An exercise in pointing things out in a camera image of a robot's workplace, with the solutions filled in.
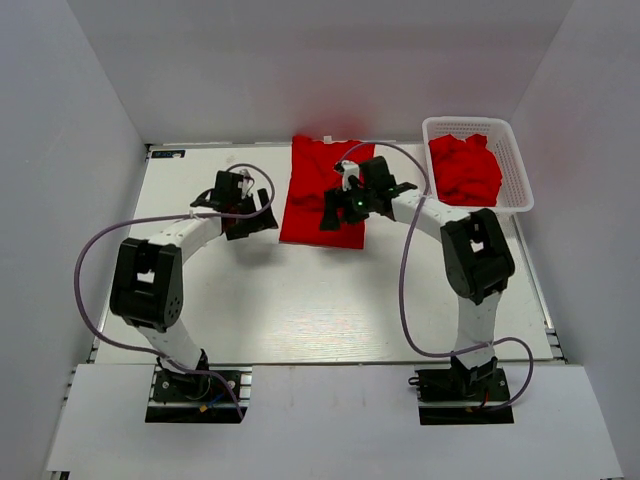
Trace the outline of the red t shirt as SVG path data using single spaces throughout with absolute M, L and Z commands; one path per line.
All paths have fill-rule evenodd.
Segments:
M 365 225 L 344 225 L 338 231 L 322 231 L 324 192 L 341 185 L 334 165 L 344 156 L 362 163 L 374 156 L 375 147 L 357 140 L 325 143 L 304 135 L 292 138 L 291 177 L 279 241 L 321 247 L 361 250 Z

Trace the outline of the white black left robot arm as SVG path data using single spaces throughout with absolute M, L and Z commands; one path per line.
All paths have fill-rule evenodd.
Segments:
M 275 189 L 253 191 L 245 164 L 216 174 L 212 188 L 191 203 L 188 215 L 147 238 L 127 238 L 119 248 L 109 309 L 138 331 L 156 352 L 158 366 L 188 398 L 211 387 L 205 351 L 181 319 L 184 264 L 208 243 L 243 239 L 278 227 Z

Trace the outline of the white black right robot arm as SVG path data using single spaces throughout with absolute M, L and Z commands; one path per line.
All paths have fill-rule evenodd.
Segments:
M 321 230 L 360 224 L 376 213 L 440 243 L 446 279 L 458 297 L 457 338 L 449 355 L 451 384 L 459 396 L 477 397 L 497 370 L 497 306 L 515 272 L 495 213 L 455 208 L 410 182 L 399 183 L 381 156 L 361 164 L 341 160 L 334 169 L 341 181 L 324 194 Z

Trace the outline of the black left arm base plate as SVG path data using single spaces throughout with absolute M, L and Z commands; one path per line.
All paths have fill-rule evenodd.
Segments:
M 186 375 L 157 365 L 145 413 L 147 424 L 238 425 L 247 413 L 252 370 L 222 367 L 221 379 Z

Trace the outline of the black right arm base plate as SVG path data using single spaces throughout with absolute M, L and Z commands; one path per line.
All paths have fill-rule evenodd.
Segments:
M 422 426 L 507 425 L 515 422 L 511 406 L 493 411 L 510 400 L 505 372 L 498 368 L 464 393 L 450 369 L 421 369 L 408 379 L 416 390 Z

